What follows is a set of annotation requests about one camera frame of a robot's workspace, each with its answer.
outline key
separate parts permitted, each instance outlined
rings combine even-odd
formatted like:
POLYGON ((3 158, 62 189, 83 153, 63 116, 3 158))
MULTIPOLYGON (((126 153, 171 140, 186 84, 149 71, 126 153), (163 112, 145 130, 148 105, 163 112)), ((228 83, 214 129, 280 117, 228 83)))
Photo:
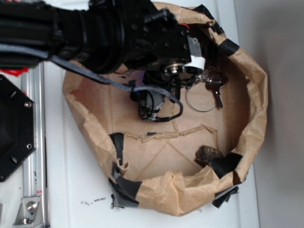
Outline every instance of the key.
POLYGON ((228 78, 218 70, 210 70, 206 89, 213 92, 219 108, 223 108, 219 90, 228 83, 228 78))

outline gray wall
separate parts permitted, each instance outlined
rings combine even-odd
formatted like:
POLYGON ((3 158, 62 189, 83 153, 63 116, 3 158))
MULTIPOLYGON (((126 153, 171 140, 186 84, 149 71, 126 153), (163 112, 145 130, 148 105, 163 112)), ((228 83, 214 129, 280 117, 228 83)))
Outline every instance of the gray wall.
POLYGON ((304 227, 304 1, 235 0, 240 45, 269 75, 255 161, 261 228, 304 227))

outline metal ring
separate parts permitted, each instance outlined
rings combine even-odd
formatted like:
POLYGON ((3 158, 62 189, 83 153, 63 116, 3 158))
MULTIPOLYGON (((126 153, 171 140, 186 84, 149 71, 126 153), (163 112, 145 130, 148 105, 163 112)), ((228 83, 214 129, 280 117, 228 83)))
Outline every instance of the metal ring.
POLYGON ((191 86, 190 88, 187 88, 187 92, 186 92, 186 101, 187 101, 188 105, 189 105, 192 109, 194 109, 194 110, 196 110, 196 111, 198 111, 198 112, 206 113, 206 112, 211 111, 212 109, 214 109, 214 108, 218 105, 217 103, 215 103, 215 106, 212 107, 211 109, 208 109, 208 110, 200 110, 200 109, 194 107, 194 106, 190 103, 190 100, 189 100, 189 91, 190 91, 190 89, 191 89, 193 86, 191 86))

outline key ring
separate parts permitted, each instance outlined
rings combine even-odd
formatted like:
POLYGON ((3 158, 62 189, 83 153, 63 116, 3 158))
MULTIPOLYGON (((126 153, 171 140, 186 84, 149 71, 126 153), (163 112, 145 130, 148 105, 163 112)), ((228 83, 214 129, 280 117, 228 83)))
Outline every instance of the key ring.
POLYGON ((217 106, 217 103, 215 103, 215 106, 212 107, 211 109, 208 109, 208 110, 200 110, 200 109, 194 107, 194 106, 191 104, 190 100, 189 100, 189 91, 190 91, 190 89, 191 89, 193 86, 195 86, 196 84, 198 84, 199 82, 202 82, 202 80, 197 81, 197 82, 195 82, 191 87, 187 87, 187 88, 186 88, 186 89, 187 89, 187 92, 186 92, 186 101, 187 101, 188 105, 189 105, 192 109, 194 109, 194 110, 196 110, 196 111, 198 111, 198 112, 206 113, 206 112, 209 112, 209 111, 211 111, 212 109, 214 109, 214 108, 217 106))

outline gray cable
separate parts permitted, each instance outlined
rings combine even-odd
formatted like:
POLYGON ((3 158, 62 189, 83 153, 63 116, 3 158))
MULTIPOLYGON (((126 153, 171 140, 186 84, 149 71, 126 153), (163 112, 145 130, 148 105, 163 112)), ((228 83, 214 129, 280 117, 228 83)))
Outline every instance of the gray cable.
POLYGON ((66 69, 66 70, 80 74, 82 76, 90 78, 99 83, 104 83, 104 84, 109 84, 111 86, 115 86, 115 87, 117 87, 121 90, 127 91, 127 92, 139 92, 139 91, 143 91, 143 90, 155 91, 157 93, 160 93, 160 94, 168 97, 170 100, 172 100, 173 102, 177 103, 180 106, 180 112, 175 116, 169 117, 170 119, 174 119, 174 118, 180 116, 182 113, 182 110, 183 110, 182 103, 175 96, 173 96, 169 91, 167 91, 165 89, 151 86, 151 85, 135 86, 134 88, 132 88, 128 85, 123 85, 123 84, 115 82, 111 79, 102 77, 90 70, 76 66, 66 60, 60 59, 57 56, 52 56, 51 58, 49 58, 49 54, 46 51, 41 51, 41 50, 37 50, 34 48, 25 47, 25 46, 0 44, 0 52, 24 54, 24 55, 29 55, 29 56, 35 56, 35 57, 41 58, 43 60, 50 60, 53 63, 55 63, 56 65, 66 69))

